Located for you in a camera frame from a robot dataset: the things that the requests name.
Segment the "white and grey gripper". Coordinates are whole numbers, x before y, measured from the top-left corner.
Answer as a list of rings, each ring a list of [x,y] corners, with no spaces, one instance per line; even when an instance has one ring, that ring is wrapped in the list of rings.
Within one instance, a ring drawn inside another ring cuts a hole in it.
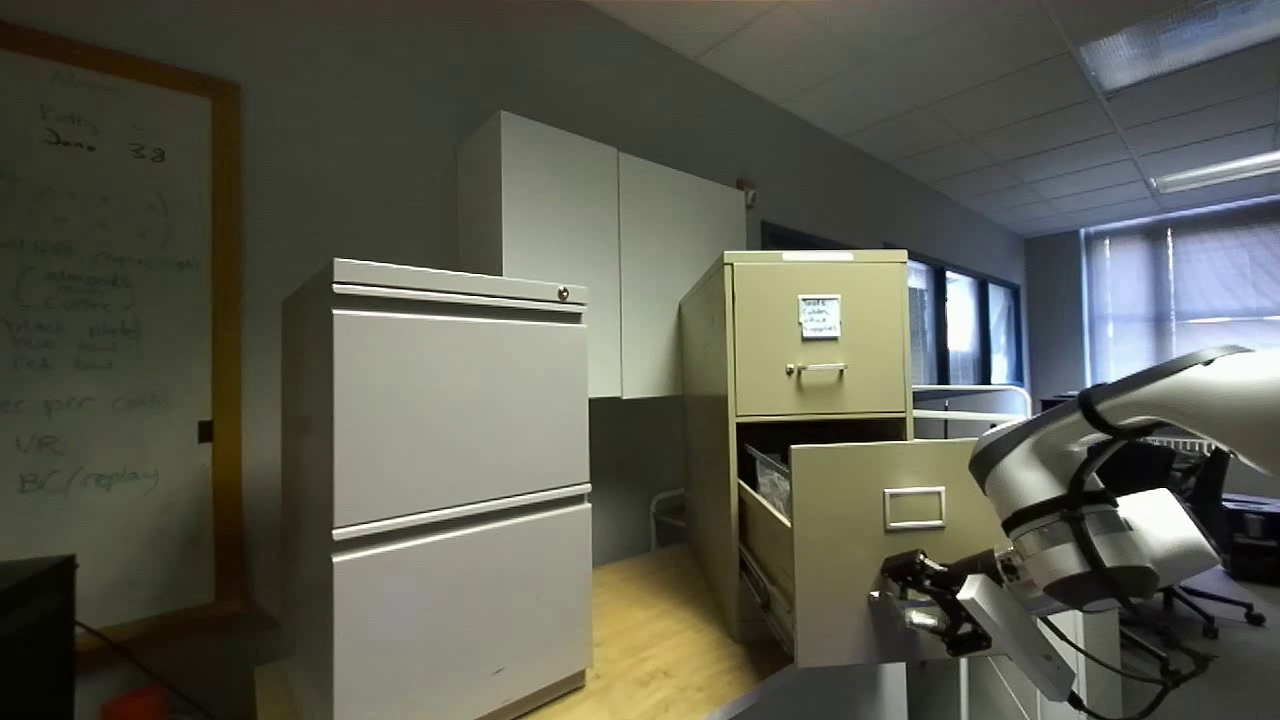
[[[952,655],[1001,653],[1046,700],[1074,697],[1075,671],[1040,632],[1006,554],[959,560],[895,554],[880,564],[880,592],[907,628],[936,637]]]

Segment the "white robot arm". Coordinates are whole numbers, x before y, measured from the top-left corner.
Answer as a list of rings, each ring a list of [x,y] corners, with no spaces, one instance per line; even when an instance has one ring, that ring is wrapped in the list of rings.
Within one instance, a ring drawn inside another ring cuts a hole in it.
[[[1142,609],[1218,564],[1179,501],[1211,462],[1280,465],[1280,352],[1210,349],[1093,383],[1050,413],[975,441],[968,478],[1010,548],[936,560],[924,548],[880,564],[907,628],[952,655],[1006,653],[1050,700],[1087,716],[1075,671],[1053,650],[1053,611]]]

